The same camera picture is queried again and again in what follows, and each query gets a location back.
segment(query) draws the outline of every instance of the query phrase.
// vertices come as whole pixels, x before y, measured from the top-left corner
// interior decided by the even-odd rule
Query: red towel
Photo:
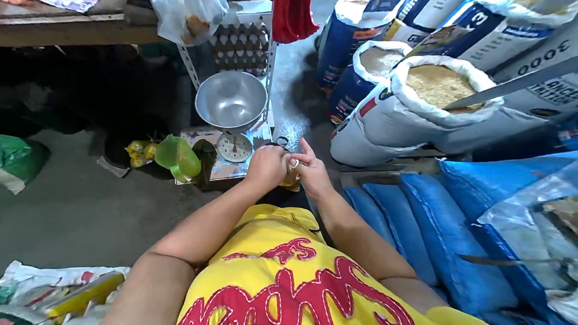
[[[313,35],[320,25],[313,23],[311,0],[273,1],[273,41],[291,43]]]

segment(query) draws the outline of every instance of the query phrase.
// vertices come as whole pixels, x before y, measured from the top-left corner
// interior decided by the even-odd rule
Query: egg tray
[[[267,73],[269,30],[264,23],[220,25],[209,42],[218,71],[245,71],[256,77]]]

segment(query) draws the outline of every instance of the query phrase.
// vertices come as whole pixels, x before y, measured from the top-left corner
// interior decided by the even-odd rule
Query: green plastic bag
[[[49,155],[39,142],[0,135],[0,184],[18,194],[40,172]]]

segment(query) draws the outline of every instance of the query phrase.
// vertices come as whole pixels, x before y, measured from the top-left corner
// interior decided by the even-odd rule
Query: green pitcher
[[[158,145],[154,161],[170,169],[173,177],[183,183],[187,182],[186,177],[193,178],[201,172],[201,162],[187,141],[172,134]]]

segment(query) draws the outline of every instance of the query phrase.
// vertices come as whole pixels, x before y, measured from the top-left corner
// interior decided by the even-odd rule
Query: person's right hand
[[[301,180],[305,184],[305,193],[319,204],[324,198],[337,192],[331,185],[323,162],[315,157],[313,149],[311,149],[305,139],[301,138],[299,142],[303,153],[293,153],[291,158],[301,160],[303,163],[297,166],[297,172],[301,175]]]

